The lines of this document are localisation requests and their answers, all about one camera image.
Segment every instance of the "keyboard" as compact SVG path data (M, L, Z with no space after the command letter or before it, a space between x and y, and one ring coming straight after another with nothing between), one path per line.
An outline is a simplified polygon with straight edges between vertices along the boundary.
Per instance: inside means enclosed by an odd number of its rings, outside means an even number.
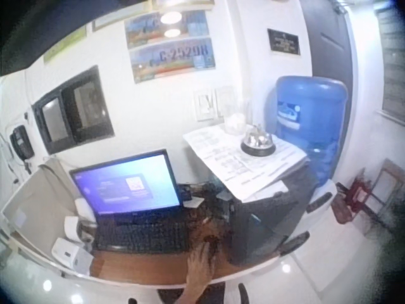
M125 225L105 222L97 228L95 247L124 253L180 253L189 249L189 233L185 222Z

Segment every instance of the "window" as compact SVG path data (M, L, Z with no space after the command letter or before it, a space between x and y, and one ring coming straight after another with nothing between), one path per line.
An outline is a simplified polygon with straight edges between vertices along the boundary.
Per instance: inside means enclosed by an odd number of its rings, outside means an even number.
M49 154L114 136L96 66L46 94L33 109Z
M405 122L405 24L395 7L378 11L384 60L383 112Z

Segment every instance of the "telephone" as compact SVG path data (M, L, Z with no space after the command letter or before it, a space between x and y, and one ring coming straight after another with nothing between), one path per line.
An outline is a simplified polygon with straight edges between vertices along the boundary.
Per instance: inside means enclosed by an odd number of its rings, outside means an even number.
M15 128L10 135L10 141L15 153L23 162L35 155L27 131L25 130L25 126L19 125Z

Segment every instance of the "white wall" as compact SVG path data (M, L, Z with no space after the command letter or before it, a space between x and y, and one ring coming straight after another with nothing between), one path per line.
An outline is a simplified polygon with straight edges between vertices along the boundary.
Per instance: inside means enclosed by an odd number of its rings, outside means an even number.
M265 114L269 115L273 130L277 107L273 92L277 79L285 75L312 76L304 15L299 0L237 0L237 3L250 63L253 121L265 125ZM272 52L267 29L297 35L301 55Z
M39 58L27 69L27 95L33 104L47 92L78 73L98 65L115 137L85 144L58 153L67 163L83 167L125 156L167 148L179 182L201 182L209 172L183 140L183 134L214 121L197 122L194 91L240 84L235 42L225 0L216 1L207 13L216 68L135 84L125 38L124 21L92 33L59 54L48 64ZM13 115L23 112L28 102L13 107ZM38 134L31 141L42 148L35 152L43 162L47 156Z
M35 151L35 156L30 160L34 168L41 164L42 157L46 153L45 146L42 141L38 141L40 134L35 123L35 118L32 115L31 105L28 98L26 87L25 70L12 73L0 80L0 132L5 140L9 141L9 136L13 129L18 125L24 125L29 138L34 139L31 144ZM28 113L28 120L24 119L24 113ZM15 171L20 184L28 178L28 173L25 171L23 162L14 153L14 159L9 162L12 169ZM7 164L3 162L1 170L2 183L0 187L1 201L8 199L12 193L11 185L16 176L13 175L7 168Z
M405 168L405 127L377 113L382 109L384 72L373 6L354 6L348 18L354 57L353 107L346 144L333 178L346 186L363 167L374 179L385 158Z

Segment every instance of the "cubicle divider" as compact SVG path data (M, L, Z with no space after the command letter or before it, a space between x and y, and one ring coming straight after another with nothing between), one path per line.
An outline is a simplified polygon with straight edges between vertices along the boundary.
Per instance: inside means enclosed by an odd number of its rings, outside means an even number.
M65 237L65 217L76 214L80 197L59 161L41 165L10 198L2 210L11 231L16 231L33 250L51 261L52 247Z

